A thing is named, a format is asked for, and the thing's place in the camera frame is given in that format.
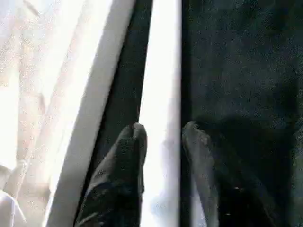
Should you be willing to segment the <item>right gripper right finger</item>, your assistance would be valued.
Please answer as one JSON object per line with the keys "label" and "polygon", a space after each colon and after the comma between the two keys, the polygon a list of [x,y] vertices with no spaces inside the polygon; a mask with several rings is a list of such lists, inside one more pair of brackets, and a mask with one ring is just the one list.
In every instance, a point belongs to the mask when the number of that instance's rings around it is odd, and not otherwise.
{"label": "right gripper right finger", "polygon": [[182,128],[186,153],[209,227],[279,227],[273,197],[214,129],[190,121]]}

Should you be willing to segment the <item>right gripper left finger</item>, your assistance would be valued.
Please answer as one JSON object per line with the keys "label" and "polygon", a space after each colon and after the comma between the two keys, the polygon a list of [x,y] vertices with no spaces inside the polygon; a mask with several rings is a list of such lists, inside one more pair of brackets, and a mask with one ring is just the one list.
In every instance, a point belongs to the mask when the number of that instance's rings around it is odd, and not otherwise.
{"label": "right gripper left finger", "polygon": [[138,227],[144,192],[147,133],[134,123],[122,129],[92,175],[77,227]]}

